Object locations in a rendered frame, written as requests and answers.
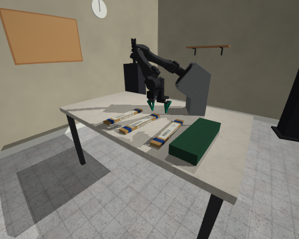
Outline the cream welding electrode pack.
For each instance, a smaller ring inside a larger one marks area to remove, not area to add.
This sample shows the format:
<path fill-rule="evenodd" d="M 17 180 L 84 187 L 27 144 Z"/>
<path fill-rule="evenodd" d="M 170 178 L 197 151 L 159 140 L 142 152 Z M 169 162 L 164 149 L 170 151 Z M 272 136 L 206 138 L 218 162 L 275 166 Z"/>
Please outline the cream welding electrode pack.
<path fill-rule="evenodd" d="M 115 117 L 112 117 L 110 119 L 107 119 L 107 120 L 104 120 L 103 123 L 106 124 L 106 125 L 111 125 L 111 124 L 114 124 L 118 121 L 121 121 L 123 119 L 126 119 L 128 117 L 131 117 L 133 115 L 136 115 L 138 113 L 141 113 L 143 110 L 142 109 L 134 109 L 134 110 L 131 110 L 129 112 L 126 112 L 126 113 L 123 113 L 123 114 L 120 114 L 118 116 L 115 116 Z"/>

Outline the white welding electrode pack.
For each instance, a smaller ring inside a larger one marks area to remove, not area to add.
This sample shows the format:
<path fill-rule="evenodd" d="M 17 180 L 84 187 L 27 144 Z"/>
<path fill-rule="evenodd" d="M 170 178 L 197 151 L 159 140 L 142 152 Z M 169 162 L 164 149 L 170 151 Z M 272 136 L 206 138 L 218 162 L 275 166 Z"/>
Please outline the white welding electrode pack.
<path fill-rule="evenodd" d="M 159 135 L 157 135 L 151 142 L 150 145 L 161 148 L 168 139 L 184 124 L 183 120 L 174 120 L 167 128 L 165 128 Z"/>
<path fill-rule="evenodd" d="M 141 127 L 141 126 L 143 126 L 143 125 L 145 125 L 145 124 L 147 124 L 147 123 L 149 123 L 149 122 L 151 122 L 151 121 L 153 121 L 153 120 L 155 120 L 159 117 L 160 117 L 159 114 L 153 113 L 153 114 L 151 114 L 147 117 L 144 117 L 144 118 L 142 118 L 142 119 L 140 119 L 136 122 L 133 122 L 133 123 L 127 125 L 127 126 L 124 126 L 124 127 L 120 128 L 119 132 L 126 135 L 126 134 L 132 132 L 133 130 L 135 130 L 135 129 L 137 129 L 137 128 L 139 128 L 139 127 Z"/>

